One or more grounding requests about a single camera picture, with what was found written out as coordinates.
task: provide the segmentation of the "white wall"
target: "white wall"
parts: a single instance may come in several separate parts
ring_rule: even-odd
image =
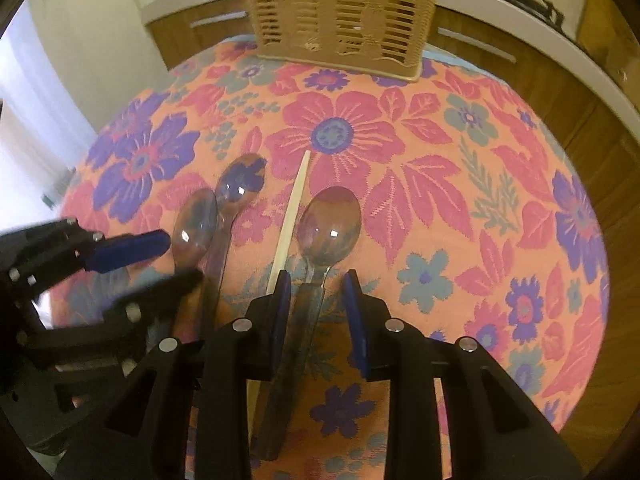
[[[166,68],[135,0],[28,0],[60,81],[95,130]]]

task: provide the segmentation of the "pink flower pattern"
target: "pink flower pattern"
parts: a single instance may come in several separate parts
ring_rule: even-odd
[[[303,153],[312,150],[317,154],[309,177],[312,194],[340,184],[364,197],[370,164],[388,164],[404,152],[404,143],[381,116],[377,100],[363,92],[345,92],[335,101],[319,92],[299,94],[282,110],[287,128],[265,142],[274,176],[295,177]]]

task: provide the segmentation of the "floral tablecloth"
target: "floral tablecloth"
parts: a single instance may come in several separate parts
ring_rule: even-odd
[[[277,462],[254,461],[254,477],[382,478],[388,384],[364,383],[350,356],[338,285],[351,268],[425,335],[478,339],[562,428],[598,354],[609,278],[584,187],[545,125],[505,83],[454,58],[426,53],[408,84],[260,60],[254,48],[221,43],[142,92],[101,132],[63,207],[108,236],[171,232],[194,190],[260,153],[264,190],[234,224],[223,282],[220,316],[231,320],[265,293],[305,150],[303,207],[335,184],[359,198],[362,234],[329,275],[285,449]],[[173,266],[167,253],[78,274],[53,290],[54,322],[96,322],[110,298]],[[305,276],[295,242],[287,269],[295,285]],[[446,427],[443,449],[449,456]]]

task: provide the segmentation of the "beige plastic basket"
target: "beige plastic basket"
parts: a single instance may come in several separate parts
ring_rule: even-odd
[[[248,0],[258,55],[420,76],[436,0]]]

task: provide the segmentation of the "wooden chopstick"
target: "wooden chopstick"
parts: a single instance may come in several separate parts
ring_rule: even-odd
[[[296,175],[296,179],[293,183],[289,203],[287,204],[287,209],[284,213],[284,222],[282,223],[282,229],[280,229],[278,245],[276,246],[275,256],[273,257],[273,266],[271,267],[271,274],[269,275],[269,281],[267,283],[267,294],[273,294],[273,291],[276,288],[276,282],[278,281],[278,273],[284,269],[287,262],[287,255],[289,254],[289,247],[291,245],[291,239],[293,238],[293,227],[296,224],[296,216],[298,215],[298,209],[300,208],[302,192],[305,189],[306,172],[309,167],[310,158],[311,152],[307,150],[305,155],[302,157],[298,174]],[[246,412],[249,441],[251,441],[252,431],[254,428],[255,406],[258,401],[259,390],[260,381],[247,381]]]

